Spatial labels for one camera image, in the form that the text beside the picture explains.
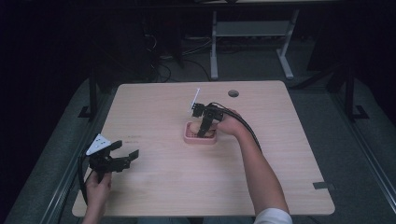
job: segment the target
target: white table leg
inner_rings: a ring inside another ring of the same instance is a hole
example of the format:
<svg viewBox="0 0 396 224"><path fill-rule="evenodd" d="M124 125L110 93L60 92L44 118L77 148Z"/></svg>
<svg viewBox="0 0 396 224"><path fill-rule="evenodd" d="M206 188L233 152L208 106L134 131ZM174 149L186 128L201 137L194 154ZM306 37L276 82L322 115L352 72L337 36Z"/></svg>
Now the white table leg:
<svg viewBox="0 0 396 224"><path fill-rule="evenodd" d="M289 26L288 26L288 30L286 31L286 38L285 38L285 43L283 44L282 49L277 49L276 53L277 53L277 57L280 60L280 64L282 65L283 71L285 73L285 76L287 79L293 79L294 75L291 72L288 60L286 59L286 51L288 50L289 47L289 42L291 40L291 36L293 34L293 30L295 27L295 24L297 22L297 17L298 17L298 13L299 13L299 9L296 9L293 11L293 15L291 17L291 20L289 22Z"/></svg>
<svg viewBox="0 0 396 224"><path fill-rule="evenodd" d="M219 78L218 73L218 58L216 56L216 34L217 34L217 19L216 11L213 12L213 27L212 27L212 51L210 52L210 77L214 80Z"/></svg>

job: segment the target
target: person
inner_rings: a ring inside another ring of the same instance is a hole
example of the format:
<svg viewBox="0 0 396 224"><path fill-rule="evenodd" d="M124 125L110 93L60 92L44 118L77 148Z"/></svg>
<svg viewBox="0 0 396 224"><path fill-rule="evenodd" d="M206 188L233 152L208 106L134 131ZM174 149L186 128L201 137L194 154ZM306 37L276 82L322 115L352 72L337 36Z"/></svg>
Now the person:
<svg viewBox="0 0 396 224"><path fill-rule="evenodd" d="M99 174L92 171L87 179L88 206L85 212L83 224L99 223L105 214L106 201L111 190L111 173L105 173L103 179L98 183Z"/></svg>
<svg viewBox="0 0 396 224"><path fill-rule="evenodd" d="M276 174L262 155L248 129L237 119L226 114L223 121L214 124L213 127L223 133L235 136L239 143L247 178L247 188L256 215L254 224L292 223L289 208ZM106 174L99 184L95 172L89 177L87 181L88 207L83 220L84 224L97 223L104 214L106 198L111 187L110 180L111 175L109 174ZM146 218L142 219L141 223L156 223L153 220L155 218ZM181 220L178 223L188 223L186 218ZM211 219L204 219L204 223L211 223ZM228 219L228 221L219 222L218 219L214 220L214 223L231 223L231 221Z"/></svg>

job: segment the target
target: black tape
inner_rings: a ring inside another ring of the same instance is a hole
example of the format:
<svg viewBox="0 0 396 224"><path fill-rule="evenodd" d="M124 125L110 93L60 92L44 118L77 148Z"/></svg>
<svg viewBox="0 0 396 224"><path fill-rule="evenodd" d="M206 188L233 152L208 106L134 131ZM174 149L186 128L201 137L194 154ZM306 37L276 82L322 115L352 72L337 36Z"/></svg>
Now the black tape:
<svg viewBox="0 0 396 224"><path fill-rule="evenodd" d="M316 182L313 184L315 189L328 189L328 190L335 190L333 184L328 184L326 182Z"/></svg>

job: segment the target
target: wooden table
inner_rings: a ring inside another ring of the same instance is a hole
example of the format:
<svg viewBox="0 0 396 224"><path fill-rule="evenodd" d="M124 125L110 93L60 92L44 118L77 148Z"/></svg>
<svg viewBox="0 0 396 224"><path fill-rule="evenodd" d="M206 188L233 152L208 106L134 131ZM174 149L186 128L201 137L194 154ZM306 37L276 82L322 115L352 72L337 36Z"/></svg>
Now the wooden table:
<svg viewBox="0 0 396 224"><path fill-rule="evenodd" d="M121 85L102 135L123 147L111 156L140 149L131 169L114 173L106 216L253 216L242 157L234 137L218 133L215 145L183 141L196 89L197 103L217 102L235 109L257 135L293 215L334 211L315 157L290 96L280 81L195 82ZM239 96L230 97L236 90ZM78 195L73 214L84 216Z"/></svg>

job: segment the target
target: metal frame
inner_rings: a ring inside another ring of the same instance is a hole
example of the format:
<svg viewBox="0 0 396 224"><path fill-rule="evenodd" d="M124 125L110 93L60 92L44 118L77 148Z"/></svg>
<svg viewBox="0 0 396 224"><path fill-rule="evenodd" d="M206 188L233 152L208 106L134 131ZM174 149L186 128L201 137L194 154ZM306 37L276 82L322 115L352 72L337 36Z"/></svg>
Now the metal frame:
<svg viewBox="0 0 396 224"><path fill-rule="evenodd" d="M359 147L361 148L361 152L364 154L367 162L369 163L370 170L373 173L373 176L378 186L381 188L390 207L392 208L393 212L396 214L396 189L393 187L392 183L388 178L388 175L385 173L379 161L376 159L373 150L371 149L369 144L364 140L364 136L361 133L359 127L356 125L356 123L353 120L350 120L350 117L346 113L344 113L342 100L339 97L337 97L335 94L332 94L331 97L332 97L332 101L335 103L335 105L337 105L337 108L340 112L341 117L344 120L344 123L355 137Z"/></svg>
<svg viewBox="0 0 396 224"><path fill-rule="evenodd" d="M108 94L101 94L99 97L99 106L97 109L96 116L90 118L90 121L86 129L82 132L81 139L78 146L73 153L72 160L67 165L64 175L59 182L56 189L52 192L51 200L46 209L45 214L41 218L40 223L58 223L59 217L62 215L64 204L67 200L67 195L71 186L75 180L78 170L78 156L80 153L87 149L87 145L92 141L93 137L98 130L101 130L105 124L105 119L101 119L108 111L105 110L105 105L111 104L112 99Z"/></svg>
<svg viewBox="0 0 396 224"><path fill-rule="evenodd" d="M294 9L289 21L218 21L217 11L213 12L212 23L212 50L210 52L211 78L219 78L218 58L216 54L217 36L285 36L281 49L276 50L277 57L282 65L287 79L293 79L286 52L294 31L299 9Z"/></svg>

